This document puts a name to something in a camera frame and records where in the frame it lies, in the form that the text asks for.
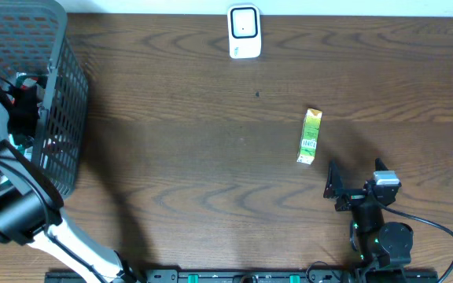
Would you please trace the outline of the green juice carton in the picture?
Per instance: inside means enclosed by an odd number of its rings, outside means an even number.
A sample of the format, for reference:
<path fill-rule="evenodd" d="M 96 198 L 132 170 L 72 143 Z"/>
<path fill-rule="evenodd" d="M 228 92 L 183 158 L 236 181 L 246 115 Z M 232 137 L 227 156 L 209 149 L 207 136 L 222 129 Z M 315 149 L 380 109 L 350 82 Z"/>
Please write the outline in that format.
<path fill-rule="evenodd" d="M 307 110 L 300 136 L 300 149 L 296 159 L 297 163 L 307 165 L 313 163 L 316 155 L 321 120 L 321 111 L 313 108 Z"/>

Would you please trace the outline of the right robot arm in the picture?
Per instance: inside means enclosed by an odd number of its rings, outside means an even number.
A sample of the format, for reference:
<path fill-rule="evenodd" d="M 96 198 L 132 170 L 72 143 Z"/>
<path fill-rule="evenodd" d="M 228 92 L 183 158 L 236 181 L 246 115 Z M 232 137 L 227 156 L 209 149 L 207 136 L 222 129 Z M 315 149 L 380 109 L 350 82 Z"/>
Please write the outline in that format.
<path fill-rule="evenodd" d="M 340 282 L 404 282 L 403 267 L 411 262 L 414 232 L 402 222 L 386 222 L 382 210 L 396 201 L 401 182 L 381 159 L 361 189 L 345 187 L 334 162 L 328 167 L 323 196 L 334 199 L 336 211 L 352 213 L 351 246 L 363 257 L 353 270 L 344 271 Z"/>

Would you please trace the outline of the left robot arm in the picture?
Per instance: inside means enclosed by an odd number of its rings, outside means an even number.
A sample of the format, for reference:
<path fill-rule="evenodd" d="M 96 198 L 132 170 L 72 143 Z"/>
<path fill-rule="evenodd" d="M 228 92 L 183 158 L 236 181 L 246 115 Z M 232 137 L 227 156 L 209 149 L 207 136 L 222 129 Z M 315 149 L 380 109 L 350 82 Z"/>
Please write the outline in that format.
<path fill-rule="evenodd" d="M 144 282 L 120 254 L 100 245 L 66 214 L 54 184 L 11 142 L 37 127 L 39 97 L 0 77 L 0 242 L 45 252 L 86 282 Z"/>

